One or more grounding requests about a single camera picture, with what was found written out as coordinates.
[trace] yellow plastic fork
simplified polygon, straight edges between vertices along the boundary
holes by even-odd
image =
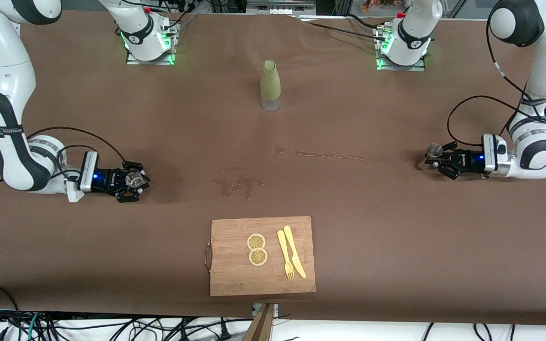
[[[286,270],[286,276],[288,280],[294,279],[294,266],[290,263],[290,257],[288,257],[288,246],[286,245],[286,235],[283,230],[277,231],[277,239],[279,239],[279,245],[282,247],[283,258],[286,259],[286,264],[283,266]]]

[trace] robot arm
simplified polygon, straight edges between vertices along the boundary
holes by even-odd
[[[486,177],[546,179],[546,0],[501,0],[492,9],[490,30],[498,39],[525,47],[537,45],[528,84],[518,112],[507,126],[514,149],[498,135],[484,134],[482,151],[467,162],[449,162],[451,155],[466,152],[449,146],[447,153],[430,158],[440,172],[455,179],[461,172],[480,173]]]
[[[66,193],[71,202],[85,192],[104,192],[120,202],[137,201],[149,186],[141,164],[124,160],[121,168],[98,169],[94,152],[91,162],[84,158],[80,169],[70,168],[62,142],[47,135],[27,140],[24,133],[22,112],[35,90],[35,71],[19,36],[20,24],[49,24],[58,20],[60,11],[59,0],[0,0],[0,174],[14,189]]]
[[[427,53],[431,32],[442,18],[441,0],[412,0],[405,17],[393,19],[392,34],[381,52],[398,65],[414,65]]]
[[[121,30],[126,48],[137,60],[151,61],[172,47],[170,20],[119,0],[99,0]]]
[[[34,2],[28,8],[28,3],[0,0],[0,173],[10,187],[34,192],[46,188],[62,144],[51,138],[29,143],[22,129],[22,112],[35,89],[35,72],[19,29],[29,19],[42,24],[56,21],[60,2],[40,2],[40,8]],[[21,5],[18,11],[12,9],[15,5]]]

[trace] knife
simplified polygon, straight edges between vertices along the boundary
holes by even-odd
[[[294,267],[296,268],[296,271],[299,272],[300,276],[306,278],[307,275],[305,274],[305,270],[303,270],[303,265],[300,263],[299,253],[296,252],[294,237],[292,236],[292,229],[290,228],[290,226],[286,225],[283,227],[283,231],[284,233],[286,233],[286,239],[288,239],[288,243],[290,244],[290,248],[292,249],[292,263],[294,263]]]

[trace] water stain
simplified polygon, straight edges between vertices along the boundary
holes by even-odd
[[[233,196],[236,192],[239,192],[243,189],[241,185],[233,183],[229,180],[229,178],[215,180],[213,182],[220,186],[220,195],[222,197]]]
[[[341,155],[313,153],[313,152],[306,152],[306,151],[294,151],[294,155],[297,155],[299,157],[342,158],[342,159],[352,159],[352,160],[359,160],[359,161],[368,161],[364,158],[353,157],[351,155],[341,156]]]
[[[252,175],[240,175],[236,183],[244,187],[246,199],[248,200],[252,198],[252,190],[254,189],[254,186],[262,186],[264,184],[261,179],[252,177]]]
[[[232,181],[230,178],[226,177],[224,179],[214,180],[213,182],[219,185],[219,194],[222,197],[231,197],[234,194],[243,193],[245,198],[248,200],[252,198],[252,191],[254,188],[264,184],[262,179],[252,177],[252,175],[240,175],[235,181]]]
[[[278,153],[278,154],[283,154],[283,153],[286,153],[286,147],[284,147],[283,145],[281,144],[277,144],[275,146],[275,153]]]

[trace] cutting board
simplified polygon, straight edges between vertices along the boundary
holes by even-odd
[[[284,270],[282,249],[277,231],[292,227],[296,251],[306,273],[302,278],[296,269],[294,280],[288,280]],[[247,239],[253,233],[264,236],[267,262],[261,266],[250,263]],[[265,295],[314,293],[315,267],[310,216],[274,218],[244,218],[212,220],[210,240],[210,296]],[[288,256],[292,250],[288,244]]]

